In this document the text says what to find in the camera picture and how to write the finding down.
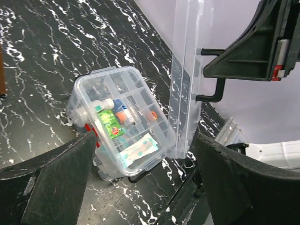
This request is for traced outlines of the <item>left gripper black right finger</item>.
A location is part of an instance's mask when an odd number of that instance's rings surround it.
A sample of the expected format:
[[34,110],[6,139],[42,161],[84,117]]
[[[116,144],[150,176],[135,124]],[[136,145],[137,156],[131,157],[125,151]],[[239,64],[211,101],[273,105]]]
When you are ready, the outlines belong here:
[[259,162],[204,134],[196,158],[216,225],[298,225],[300,174]]

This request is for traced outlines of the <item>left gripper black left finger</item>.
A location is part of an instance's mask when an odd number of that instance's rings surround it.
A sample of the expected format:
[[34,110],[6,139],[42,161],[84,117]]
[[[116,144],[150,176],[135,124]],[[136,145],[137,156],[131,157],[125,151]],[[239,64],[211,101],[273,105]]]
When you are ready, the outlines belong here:
[[93,132],[0,171],[2,225],[75,225],[96,137]]

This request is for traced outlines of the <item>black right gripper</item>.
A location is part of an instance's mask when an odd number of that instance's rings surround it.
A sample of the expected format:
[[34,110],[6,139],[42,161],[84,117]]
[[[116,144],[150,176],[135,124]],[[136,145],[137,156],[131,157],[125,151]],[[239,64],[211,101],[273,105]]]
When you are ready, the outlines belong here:
[[299,61],[300,2],[262,0],[244,33],[204,67],[203,75],[206,78],[280,81]]

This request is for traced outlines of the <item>white bottle teal cap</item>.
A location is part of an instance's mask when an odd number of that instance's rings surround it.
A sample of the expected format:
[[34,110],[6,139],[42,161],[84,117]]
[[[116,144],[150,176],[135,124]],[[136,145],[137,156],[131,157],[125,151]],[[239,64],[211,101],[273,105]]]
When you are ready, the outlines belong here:
[[88,108],[86,109],[83,106],[78,107],[72,113],[72,117],[74,119],[75,124],[79,127],[83,127],[86,123],[89,122],[89,113],[97,113],[106,109],[113,109],[114,101],[111,98],[107,98],[103,101],[94,100],[88,104]]

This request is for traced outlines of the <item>small green box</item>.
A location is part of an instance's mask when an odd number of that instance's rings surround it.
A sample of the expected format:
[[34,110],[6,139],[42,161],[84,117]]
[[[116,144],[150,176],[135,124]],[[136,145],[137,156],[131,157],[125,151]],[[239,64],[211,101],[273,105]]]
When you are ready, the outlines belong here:
[[111,139],[114,139],[114,138],[124,134],[124,131],[123,131],[120,123],[116,119],[116,117],[111,109],[99,111],[97,114],[99,116],[99,119],[105,126],[105,128],[109,134],[109,137]]

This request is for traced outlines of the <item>small orange cap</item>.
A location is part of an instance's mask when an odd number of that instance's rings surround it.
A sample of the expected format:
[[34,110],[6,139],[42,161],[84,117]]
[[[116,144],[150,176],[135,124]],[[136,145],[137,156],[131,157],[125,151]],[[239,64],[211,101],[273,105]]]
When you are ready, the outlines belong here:
[[150,111],[147,114],[147,118],[149,119],[149,121],[156,121],[158,119],[158,116],[157,116],[156,112]]

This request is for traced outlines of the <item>clear box lid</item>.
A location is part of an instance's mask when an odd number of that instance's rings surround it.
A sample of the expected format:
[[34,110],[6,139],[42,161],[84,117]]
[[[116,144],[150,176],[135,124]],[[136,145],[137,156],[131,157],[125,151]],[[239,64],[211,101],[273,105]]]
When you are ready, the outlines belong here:
[[212,0],[178,0],[175,8],[169,101],[169,158],[186,158],[198,127],[203,95],[203,70],[211,60],[202,56],[213,27]]

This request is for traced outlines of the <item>teal white sachet strips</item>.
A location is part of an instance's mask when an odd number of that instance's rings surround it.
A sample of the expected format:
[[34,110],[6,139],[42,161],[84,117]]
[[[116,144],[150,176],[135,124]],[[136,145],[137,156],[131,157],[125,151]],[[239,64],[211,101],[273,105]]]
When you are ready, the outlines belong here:
[[122,164],[129,167],[134,161],[158,150],[158,142],[149,134],[119,153]]

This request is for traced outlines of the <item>white blue tube bottle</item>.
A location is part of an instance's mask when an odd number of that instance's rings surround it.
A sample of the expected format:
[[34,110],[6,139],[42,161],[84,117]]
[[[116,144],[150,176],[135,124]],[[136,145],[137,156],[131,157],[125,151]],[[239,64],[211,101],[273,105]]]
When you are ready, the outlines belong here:
[[120,99],[114,99],[113,102],[114,102],[113,110],[115,112],[123,111],[123,102]]

